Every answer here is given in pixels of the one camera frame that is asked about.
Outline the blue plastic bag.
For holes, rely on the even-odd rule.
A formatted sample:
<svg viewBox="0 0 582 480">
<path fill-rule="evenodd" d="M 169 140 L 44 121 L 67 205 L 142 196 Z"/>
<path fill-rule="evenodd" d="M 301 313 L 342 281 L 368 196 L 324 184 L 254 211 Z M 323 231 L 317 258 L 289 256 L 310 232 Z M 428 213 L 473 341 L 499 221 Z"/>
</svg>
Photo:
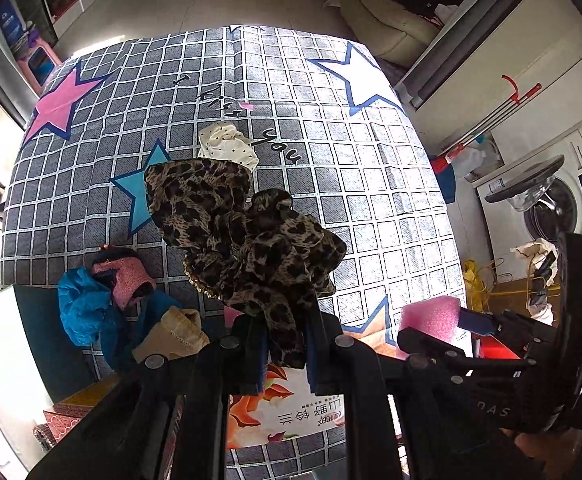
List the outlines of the blue plastic bag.
<svg viewBox="0 0 582 480">
<path fill-rule="evenodd" d="M 154 290 L 140 300 L 131 321 L 113 302 L 111 289 L 98 283 L 86 268 L 66 271 L 58 288 L 60 320 L 76 347 L 99 342 L 106 364 L 117 373 L 134 367 L 131 351 L 142 343 L 170 307 L 183 306 L 165 292 Z"/>
</svg>

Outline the grey checked star tablecloth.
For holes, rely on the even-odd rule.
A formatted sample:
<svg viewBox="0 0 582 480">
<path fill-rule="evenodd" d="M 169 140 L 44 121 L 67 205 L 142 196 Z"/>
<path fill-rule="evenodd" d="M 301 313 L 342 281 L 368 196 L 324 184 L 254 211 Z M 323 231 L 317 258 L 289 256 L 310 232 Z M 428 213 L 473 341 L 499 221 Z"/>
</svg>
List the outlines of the grey checked star tablecloth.
<svg viewBox="0 0 582 480">
<path fill-rule="evenodd" d="M 6 199 L 2 278 L 50 286 L 104 243 L 130 246 L 207 326 L 219 304 L 188 282 L 140 195 L 148 162 L 209 155 L 241 162 L 254 191 L 346 242 L 323 310 L 395 345 L 405 304 L 464 296 L 443 194 L 389 81 L 355 42 L 231 25 L 114 44 L 70 60 L 48 89 L 70 96 L 68 125 L 24 144 Z"/>
</svg>

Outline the pink black knitted shoe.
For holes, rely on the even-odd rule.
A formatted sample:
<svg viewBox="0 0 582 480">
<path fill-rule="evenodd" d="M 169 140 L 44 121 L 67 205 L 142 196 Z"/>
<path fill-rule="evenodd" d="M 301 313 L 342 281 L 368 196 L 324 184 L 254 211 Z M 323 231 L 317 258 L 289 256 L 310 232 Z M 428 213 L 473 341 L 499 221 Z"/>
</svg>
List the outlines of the pink black knitted shoe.
<svg viewBox="0 0 582 480">
<path fill-rule="evenodd" d="M 125 311 L 155 289 L 154 279 L 148 274 L 137 252 L 128 247 L 103 245 L 91 263 L 95 281 L 108 287 L 113 302 Z"/>
</svg>

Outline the white storage box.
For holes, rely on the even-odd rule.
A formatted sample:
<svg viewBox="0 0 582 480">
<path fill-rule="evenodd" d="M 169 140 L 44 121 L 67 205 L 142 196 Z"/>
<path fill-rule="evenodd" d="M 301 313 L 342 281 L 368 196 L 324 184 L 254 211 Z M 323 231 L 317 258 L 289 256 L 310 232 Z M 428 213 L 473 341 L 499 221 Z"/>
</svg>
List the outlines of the white storage box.
<svg viewBox="0 0 582 480">
<path fill-rule="evenodd" d="M 95 381 L 65 333 L 56 289 L 0 290 L 0 432 L 18 466 L 30 471 L 44 457 L 34 437 L 44 413 Z"/>
</svg>

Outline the pink foam sponge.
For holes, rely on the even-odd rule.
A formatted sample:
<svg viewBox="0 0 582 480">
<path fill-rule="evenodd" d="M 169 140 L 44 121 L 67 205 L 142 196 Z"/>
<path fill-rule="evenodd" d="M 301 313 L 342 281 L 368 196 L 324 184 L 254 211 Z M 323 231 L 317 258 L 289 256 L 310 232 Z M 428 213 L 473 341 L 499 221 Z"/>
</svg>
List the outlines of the pink foam sponge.
<svg viewBox="0 0 582 480">
<path fill-rule="evenodd" d="M 450 344 L 458 326 L 460 301 L 440 296 L 407 304 L 403 308 L 399 330 L 416 328 L 422 333 Z"/>
</svg>

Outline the red patterned carton box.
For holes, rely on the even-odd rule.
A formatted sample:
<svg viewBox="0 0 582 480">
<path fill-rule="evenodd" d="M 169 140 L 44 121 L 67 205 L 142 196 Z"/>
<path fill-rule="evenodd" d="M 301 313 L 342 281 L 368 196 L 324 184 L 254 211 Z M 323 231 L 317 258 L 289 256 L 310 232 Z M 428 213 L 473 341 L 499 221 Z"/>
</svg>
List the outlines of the red patterned carton box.
<svg viewBox="0 0 582 480">
<path fill-rule="evenodd" d="M 119 382 L 120 376 L 113 374 L 43 411 L 44 422 L 34 428 L 33 435 L 44 452 L 61 441 Z"/>
</svg>

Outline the floral tissue pack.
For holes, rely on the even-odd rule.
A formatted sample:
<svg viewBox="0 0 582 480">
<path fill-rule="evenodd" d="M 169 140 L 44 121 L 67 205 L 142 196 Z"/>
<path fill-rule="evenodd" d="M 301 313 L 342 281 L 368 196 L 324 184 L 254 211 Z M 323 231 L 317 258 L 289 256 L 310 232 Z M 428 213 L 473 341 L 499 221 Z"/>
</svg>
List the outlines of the floral tissue pack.
<svg viewBox="0 0 582 480">
<path fill-rule="evenodd" d="M 264 391 L 229 396 L 227 448 L 306 437 L 344 425 L 343 396 L 316 396 L 306 370 L 268 363 Z"/>
</svg>

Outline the beige sofa cushion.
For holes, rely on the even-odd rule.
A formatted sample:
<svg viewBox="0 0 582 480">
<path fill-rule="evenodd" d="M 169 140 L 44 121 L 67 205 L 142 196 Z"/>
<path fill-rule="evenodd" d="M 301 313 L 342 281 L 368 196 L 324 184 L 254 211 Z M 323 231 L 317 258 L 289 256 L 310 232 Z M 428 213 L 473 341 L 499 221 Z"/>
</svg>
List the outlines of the beige sofa cushion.
<svg viewBox="0 0 582 480">
<path fill-rule="evenodd" d="M 339 0 L 340 13 L 357 40 L 384 61 L 410 68 L 439 29 L 392 0 Z"/>
</svg>

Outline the leopard print scrunchie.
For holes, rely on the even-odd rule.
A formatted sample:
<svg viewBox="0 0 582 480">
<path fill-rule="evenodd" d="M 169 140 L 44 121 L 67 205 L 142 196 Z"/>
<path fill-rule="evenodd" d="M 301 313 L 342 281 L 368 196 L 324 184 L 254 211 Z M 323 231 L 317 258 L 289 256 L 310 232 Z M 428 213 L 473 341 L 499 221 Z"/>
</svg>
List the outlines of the leopard print scrunchie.
<svg viewBox="0 0 582 480">
<path fill-rule="evenodd" d="M 144 173 L 149 213 L 166 245 L 183 250 L 189 281 L 207 297 L 262 315 L 270 359 L 305 367 L 308 312 L 335 292 L 346 244 L 280 188 L 250 191 L 236 162 L 171 160 Z"/>
</svg>

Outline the white washing machine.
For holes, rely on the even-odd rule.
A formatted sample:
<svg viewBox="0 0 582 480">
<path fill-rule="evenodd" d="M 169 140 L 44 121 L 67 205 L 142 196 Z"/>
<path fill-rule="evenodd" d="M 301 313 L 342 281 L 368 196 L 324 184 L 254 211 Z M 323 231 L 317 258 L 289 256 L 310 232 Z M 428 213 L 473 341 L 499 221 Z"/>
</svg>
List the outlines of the white washing machine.
<svg viewBox="0 0 582 480">
<path fill-rule="evenodd" d="M 499 282 L 521 280 L 515 249 L 561 232 L 582 234 L 582 126 L 478 186 Z"/>
</svg>

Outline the cream polka dot scrunchie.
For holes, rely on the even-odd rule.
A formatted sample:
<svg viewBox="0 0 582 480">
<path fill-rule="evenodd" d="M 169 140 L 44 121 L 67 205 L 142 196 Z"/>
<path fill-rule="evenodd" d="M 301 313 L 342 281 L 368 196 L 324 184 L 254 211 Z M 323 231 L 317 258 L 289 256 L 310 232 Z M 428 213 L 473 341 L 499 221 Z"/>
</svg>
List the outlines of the cream polka dot scrunchie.
<svg viewBox="0 0 582 480">
<path fill-rule="evenodd" d="M 199 157 L 228 160 L 250 171 L 254 171 L 259 164 L 251 140 L 233 122 L 215 122 L 201 129 L 199 144 Z"/>
</svg>

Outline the beige knitted sock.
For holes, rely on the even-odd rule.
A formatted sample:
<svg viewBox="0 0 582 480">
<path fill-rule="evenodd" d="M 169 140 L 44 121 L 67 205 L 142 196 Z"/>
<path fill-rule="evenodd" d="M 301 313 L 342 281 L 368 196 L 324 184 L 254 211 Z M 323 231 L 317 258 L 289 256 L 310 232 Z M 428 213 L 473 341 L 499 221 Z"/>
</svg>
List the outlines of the beige knitted sock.
<svg viewBox="0 0 582 480">
<path fill-rule="evenodd" d="M 137 363 L 154 354 L 172 361 L 193 356 L 209 343 L 209 337 L 202 330 L 200 313 L 172 306 L 131 353 Z"/>
</svg>

